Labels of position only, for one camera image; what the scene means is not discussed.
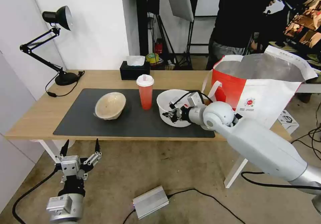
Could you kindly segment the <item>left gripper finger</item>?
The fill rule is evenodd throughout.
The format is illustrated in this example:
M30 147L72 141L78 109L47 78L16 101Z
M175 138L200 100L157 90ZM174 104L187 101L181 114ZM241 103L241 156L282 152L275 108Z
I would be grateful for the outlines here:
M69 139L61 147L60 154L59 154L59 160L60 161L62 161L63 158L67 155L68 147L69 147Z
M100 158L102 157L102 152L100 151L100 144L99 144L99 139L96 139L95 142L95 151L94 153L89 156L84 162L84 165L96 165Z

